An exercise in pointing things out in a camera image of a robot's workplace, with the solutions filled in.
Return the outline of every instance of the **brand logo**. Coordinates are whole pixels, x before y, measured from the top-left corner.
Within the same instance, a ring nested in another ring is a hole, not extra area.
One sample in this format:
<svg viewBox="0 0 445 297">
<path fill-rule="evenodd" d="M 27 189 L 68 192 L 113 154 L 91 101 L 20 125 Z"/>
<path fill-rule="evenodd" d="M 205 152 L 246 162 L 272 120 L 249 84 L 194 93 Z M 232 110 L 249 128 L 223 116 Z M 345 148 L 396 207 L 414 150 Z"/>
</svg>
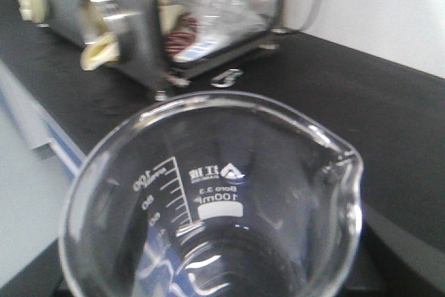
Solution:
<svg viewBox="0 0 445 297">
<path fill-rule="evenodd" d="M 220 178 L 219 168 L 217 165 L 196 168 L 188 172 L 188 175 L 190 176 L 190 182 L 192 184 L 205 180 Z"/>
<path fill-rule="evenodd" d="M 222 170 L 221 176 L 228 180 L 238 180 L 244 177 L 244 174 L 240 172 L 233 163 L 228 163 Z"/>
<path fill-rule="evenodd" d="M 228 163 L 221 171 L 217 165 L 195 168 L 188 172 L 188 175 L 192 184 L 210 179 L 219 179 L 220 176 L 228 180 L 239 180 L 244 177 L 244 174 L 233 163 Z"/>
</svg>

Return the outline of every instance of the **red wire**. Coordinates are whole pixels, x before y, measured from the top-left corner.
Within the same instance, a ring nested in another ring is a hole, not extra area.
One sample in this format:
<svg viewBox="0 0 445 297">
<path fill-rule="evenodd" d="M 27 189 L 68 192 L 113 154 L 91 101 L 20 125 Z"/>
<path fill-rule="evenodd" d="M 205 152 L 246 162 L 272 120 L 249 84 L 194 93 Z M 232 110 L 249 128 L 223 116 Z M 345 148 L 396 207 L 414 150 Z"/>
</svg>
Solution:
<svg viewBox="0 0 445 297">
<path fill-rule="evenodd" d="M 172 31 L 165 38 L 165 51 L 171 58 L 191 46 L 196 40 L 197 20 L 191 17 L 190 14 L 190 12 L 187 12 L 181 15 L 179 23 L 181 26 L 188 27 L 191 32 Z"/>
</svg>

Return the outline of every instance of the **stainless steel machine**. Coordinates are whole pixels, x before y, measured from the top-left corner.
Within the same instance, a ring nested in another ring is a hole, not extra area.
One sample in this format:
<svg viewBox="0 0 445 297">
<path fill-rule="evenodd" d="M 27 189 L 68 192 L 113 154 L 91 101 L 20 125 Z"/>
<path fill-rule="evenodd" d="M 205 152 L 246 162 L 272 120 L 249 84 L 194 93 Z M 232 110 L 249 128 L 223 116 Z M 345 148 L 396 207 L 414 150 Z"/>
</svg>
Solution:
<svg viewBox="0 0 445 297">
<path fill-rule="evenodd" d="M 106 64 L 154 92 L 270 41 L 282 0 L 19 0 L 22 17 L 86 47 L 85 70 Z"/>
</svg>

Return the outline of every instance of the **glass beaker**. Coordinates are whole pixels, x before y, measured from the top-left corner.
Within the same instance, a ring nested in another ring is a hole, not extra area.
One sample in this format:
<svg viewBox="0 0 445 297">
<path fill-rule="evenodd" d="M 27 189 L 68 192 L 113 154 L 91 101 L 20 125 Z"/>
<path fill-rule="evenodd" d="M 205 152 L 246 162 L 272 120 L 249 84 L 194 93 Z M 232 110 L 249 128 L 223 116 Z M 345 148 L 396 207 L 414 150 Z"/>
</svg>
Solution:
<svg viewBox="0 0 445 297">
<path fill-rule="evenodd" d="M 76 297 L 333 296 L 362 224 L 362 160 L 249 93 L 176 97 L 88 156 L 60 257 Z"/>
</svg>

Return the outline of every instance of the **white wall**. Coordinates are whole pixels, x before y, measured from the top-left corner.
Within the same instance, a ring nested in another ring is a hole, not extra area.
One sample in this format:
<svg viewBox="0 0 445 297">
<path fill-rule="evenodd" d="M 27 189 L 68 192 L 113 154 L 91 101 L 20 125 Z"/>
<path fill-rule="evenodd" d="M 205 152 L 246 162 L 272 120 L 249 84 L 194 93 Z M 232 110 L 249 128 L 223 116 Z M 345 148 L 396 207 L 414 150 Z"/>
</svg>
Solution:
<svg viewBox="0 0 445 297">
<path fill-rule="evenodd" d="M 285 25 L 312 1 L 286 0 Z M 323 0 L 305 33 L 445 78 L 445 0 Z"/>
</svg>

